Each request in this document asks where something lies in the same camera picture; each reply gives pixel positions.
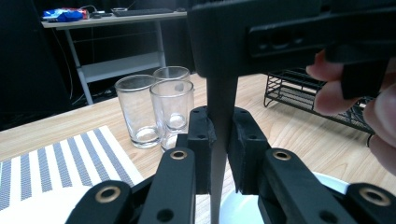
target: blue and white striped cloth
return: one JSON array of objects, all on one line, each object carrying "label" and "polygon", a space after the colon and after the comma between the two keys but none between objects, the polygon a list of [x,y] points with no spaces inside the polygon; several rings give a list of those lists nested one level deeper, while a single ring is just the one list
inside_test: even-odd
[{"label": "blue and white striped cloth", "polygon": [[107,126],[0,162],[0,211],[54,189],[143,180]]}]

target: table shelf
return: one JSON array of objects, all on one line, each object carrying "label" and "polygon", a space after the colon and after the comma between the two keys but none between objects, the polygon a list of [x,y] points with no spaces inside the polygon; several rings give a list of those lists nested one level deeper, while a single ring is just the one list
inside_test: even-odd
[{"label": "table shelf", "polygon": [[269,73],[264,96],[264,106],[272,101],[290,105],[303,111],[330,119],[357,130],[374,134],[363,119],[363,109],[373,98],[363,97],[345,113],[323,116],[314,111],[315,97],[325,82],[310,77],[303,69],[284,70]]},{"label": "table shelf", "polygon": [[81,70],[84,73],[87,83],[90,83],[160,67],[159,58],[160,52],[156,51],[102,63],[82,65]]}]

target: white shelf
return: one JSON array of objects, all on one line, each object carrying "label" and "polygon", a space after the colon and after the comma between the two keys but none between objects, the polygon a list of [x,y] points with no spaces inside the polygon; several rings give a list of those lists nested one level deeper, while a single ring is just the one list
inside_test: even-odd
[{"label": "white shelf", "polygon": [[160,67],[159,52],[81,66],[87,83]]}]

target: white plate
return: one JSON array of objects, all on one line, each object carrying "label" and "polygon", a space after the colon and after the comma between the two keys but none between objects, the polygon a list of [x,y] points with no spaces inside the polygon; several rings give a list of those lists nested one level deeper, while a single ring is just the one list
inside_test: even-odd
[{"label": "white plate", "polygon": [[56,189],[28,198],[0,211],[0,223],[65,223],[90,188]]},{"label": "white plate", "polygon": [[[348,183],[329,175],[314,173],[321,184],[335,189],[336,191],[345,194]],[[235,193],[232,190],[228,193],[221,203],[220,208],[220,223],[221,224],[258,224],[263,223],[262,215],[260,214],[257,205],[257,195],[242,195]]]}]

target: dish rack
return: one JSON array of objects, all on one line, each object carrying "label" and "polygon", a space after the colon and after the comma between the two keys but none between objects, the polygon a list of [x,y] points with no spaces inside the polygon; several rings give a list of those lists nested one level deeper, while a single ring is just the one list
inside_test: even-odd
[{"label": "dish rack", "polygon": [[372,97],[361,98],[348,111],[335,116],[323,116],[314,111],[315,96],[324,84],[323,81],[313,79],[302,68],[269,73],[264,106],[277,101],[369,133],[370,136],[375,133],[364,121],[362,114],[367,103],[373,100]]}]

